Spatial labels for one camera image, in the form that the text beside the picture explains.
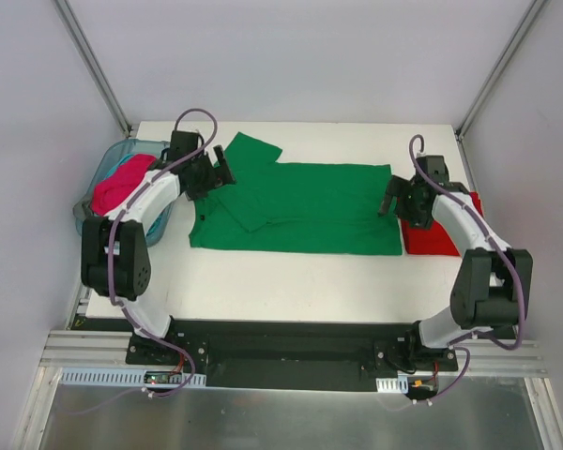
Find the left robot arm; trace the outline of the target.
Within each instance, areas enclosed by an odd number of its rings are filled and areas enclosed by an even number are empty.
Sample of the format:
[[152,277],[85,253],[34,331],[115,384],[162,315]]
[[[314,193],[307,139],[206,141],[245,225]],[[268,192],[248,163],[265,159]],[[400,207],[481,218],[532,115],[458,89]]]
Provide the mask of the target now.
[[103,191],[118,174],[132,175],[127,192],[82,225],[81,282],[120,308],[137,335],[150,338],[146,351],[161,365],[176,360],[180,344],[167,334],[171,316],[149,288],[147,232],[181,195],[200,200],[236,181],[220,145],[214,147],[216,162],[206,153],[211,142],[198,132],[173,131],[160,157],[134,157],[96,186]]

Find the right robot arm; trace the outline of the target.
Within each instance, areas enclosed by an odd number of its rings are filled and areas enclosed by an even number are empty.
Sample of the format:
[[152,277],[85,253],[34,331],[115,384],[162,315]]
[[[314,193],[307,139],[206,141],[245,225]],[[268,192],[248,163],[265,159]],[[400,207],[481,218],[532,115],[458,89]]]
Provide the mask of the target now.
[[394,214],[422,230],[438,223],[456,247],[461,265],[448,306],[414,322],[403,339],[385,349],[385,362],[406,373],[427,368],[452,345],[473,336],[489,338],[496,328],[522,327],[533,267],[531,254],[499,238],[464,185],[450,181],[443,157],[412,161],[415,175],[391,176],[378,214]]

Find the green t shirt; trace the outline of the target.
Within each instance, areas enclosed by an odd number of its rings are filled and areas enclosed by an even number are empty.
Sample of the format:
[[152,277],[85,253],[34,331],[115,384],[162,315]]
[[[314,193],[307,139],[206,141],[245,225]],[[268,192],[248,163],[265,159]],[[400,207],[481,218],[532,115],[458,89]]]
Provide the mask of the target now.
[[236,183],[194,203],[194,248],[400,256],[396,218],[378,208],[389,165],[279,161],[282,149],[237,133],[224,155]]

